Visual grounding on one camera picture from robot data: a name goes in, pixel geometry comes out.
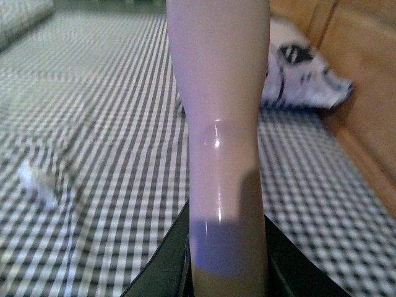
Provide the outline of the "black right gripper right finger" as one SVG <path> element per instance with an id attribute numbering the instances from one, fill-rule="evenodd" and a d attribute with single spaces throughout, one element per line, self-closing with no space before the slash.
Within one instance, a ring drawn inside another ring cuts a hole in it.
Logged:
<path id="1" fill-rule="evenodd" d="M 349 296 L 265 217 L 270 296 Z"/>

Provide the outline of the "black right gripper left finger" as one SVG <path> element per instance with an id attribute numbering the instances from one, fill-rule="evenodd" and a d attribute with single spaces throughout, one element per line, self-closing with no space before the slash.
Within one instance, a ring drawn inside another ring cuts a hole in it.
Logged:
<path id="1" fill-rule="evenodd" d="M 152 258 L 122 295 L 192 295 L 188 202 L 183 206 Z"/>

